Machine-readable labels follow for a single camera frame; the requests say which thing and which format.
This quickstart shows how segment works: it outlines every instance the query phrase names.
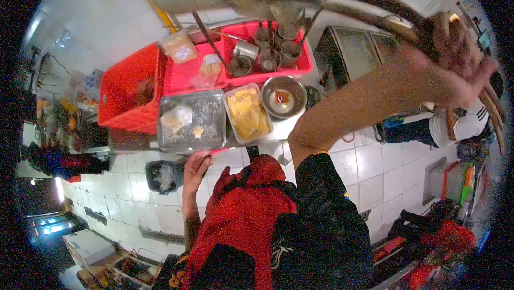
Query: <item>white shirt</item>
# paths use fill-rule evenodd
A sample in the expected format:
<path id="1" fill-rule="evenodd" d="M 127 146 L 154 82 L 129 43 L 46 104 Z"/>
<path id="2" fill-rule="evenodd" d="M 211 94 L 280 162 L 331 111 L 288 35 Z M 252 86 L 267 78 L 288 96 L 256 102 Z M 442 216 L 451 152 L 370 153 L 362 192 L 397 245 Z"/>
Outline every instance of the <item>white shirt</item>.
<path id="1" fill-rule="evenodd" d="M 450 140 L 446 127 L 446 109 L 439 109 L 429 120 L 430 134 L 439 148 L 479 135 L 489 120 L 484 104 L 477 100 L 466 110 L 466 116 L 455 121 L 453 131 L 457 140 Z"/>

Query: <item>hand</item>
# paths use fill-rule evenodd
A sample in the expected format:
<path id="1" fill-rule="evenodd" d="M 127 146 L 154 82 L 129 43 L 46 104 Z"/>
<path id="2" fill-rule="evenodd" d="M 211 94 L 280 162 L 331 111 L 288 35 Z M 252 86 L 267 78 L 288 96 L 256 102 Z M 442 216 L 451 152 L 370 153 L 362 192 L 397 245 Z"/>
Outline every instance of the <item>hand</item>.
<path id="1" fill-rule="evenodd" d="M 464 79 L 475 75 L 484 54 L 460 19 L 450 22 L 445 13 L 430 18 L 434 22 L 433 42 L 440 54 L 439 65 Z"/>
<path id="2" fill-rule="evenodd" d="M 196 192 L 200 183 L 202 182 L 202 176 L 207 171 L 210 165 L 212 165 L 212 159 L 209 151 L 194 152 L 188 158 L 184 165 L 184 190 L 182 192 L 183 199 L 188 197 L 195 197 Z"/>
<path id="3" fill-rule="evenodd" d="M 472 75 L 464 78 L 432 62 L 418 49 L 408 45 L 383 66 L 393 79 L 415 101 L 433 101 L 442 106 L 467 107 L 479 96 L 497 64 L 490 58 L 480 62 Z"/>

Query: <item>fried snack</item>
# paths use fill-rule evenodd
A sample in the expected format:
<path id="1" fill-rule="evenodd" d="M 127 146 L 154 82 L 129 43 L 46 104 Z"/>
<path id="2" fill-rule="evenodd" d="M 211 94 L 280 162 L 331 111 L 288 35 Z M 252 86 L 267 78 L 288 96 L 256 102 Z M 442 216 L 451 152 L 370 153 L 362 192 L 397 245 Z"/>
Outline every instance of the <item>fried snack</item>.
<path id="1" fill-rule="evenodd" d="M 269 133 L 266 110 L 255 88 L 247 88 L 227 97 L 227 105 L 238 133 L 244 139 L 255 139 Z"/>

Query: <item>black shirt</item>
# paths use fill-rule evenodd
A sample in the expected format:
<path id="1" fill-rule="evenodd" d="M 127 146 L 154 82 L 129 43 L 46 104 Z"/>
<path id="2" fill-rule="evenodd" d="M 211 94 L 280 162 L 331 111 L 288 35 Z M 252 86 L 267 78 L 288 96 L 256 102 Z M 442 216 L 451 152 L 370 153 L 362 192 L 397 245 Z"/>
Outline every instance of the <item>black shirt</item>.
<path id="1" fill-rule="evenodd" d="M 271 242 L 274 289 L 363 289 L 372 273 L 368 227 L 347 196 L 326 153 L 310 155 L 296 171 L 298 188 L 283 190 L 297 205 L 275 223 Z M 156 289 L 179 287 L 188 253 L 163 268 Z M 253 289 L 254 260 L 227 245 L 215 247 L 191 288 Z"/>

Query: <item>red sauce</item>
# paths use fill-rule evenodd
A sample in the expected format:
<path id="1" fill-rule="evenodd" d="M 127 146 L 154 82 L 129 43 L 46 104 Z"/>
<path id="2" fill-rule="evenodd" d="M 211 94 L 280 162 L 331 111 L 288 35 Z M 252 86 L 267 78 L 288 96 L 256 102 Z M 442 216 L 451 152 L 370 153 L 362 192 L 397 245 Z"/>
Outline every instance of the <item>red sauce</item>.
<path id="1" fill-rule="evenodd" d="M 289 102 L 289 92 L 275 91 L 275 100 L 279 103 L 287 104 Z"/>

